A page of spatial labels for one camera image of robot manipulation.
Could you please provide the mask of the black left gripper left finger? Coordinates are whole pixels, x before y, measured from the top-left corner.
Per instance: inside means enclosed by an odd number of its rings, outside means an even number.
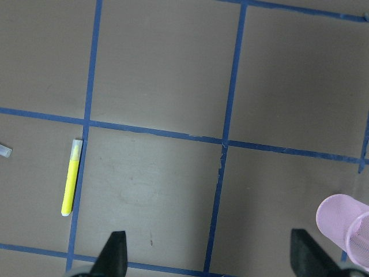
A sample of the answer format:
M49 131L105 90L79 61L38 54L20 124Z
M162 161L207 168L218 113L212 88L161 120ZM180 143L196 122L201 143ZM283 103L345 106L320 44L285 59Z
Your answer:
M111 233L89 272L89 276L125 277L128 268L125 231Z

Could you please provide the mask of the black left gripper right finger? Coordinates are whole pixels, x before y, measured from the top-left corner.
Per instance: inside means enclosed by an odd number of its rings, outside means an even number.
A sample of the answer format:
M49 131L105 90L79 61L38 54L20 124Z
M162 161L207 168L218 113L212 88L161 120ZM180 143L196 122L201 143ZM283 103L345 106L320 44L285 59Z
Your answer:
M292 229L290 264L295 276L348 276L305 229Z

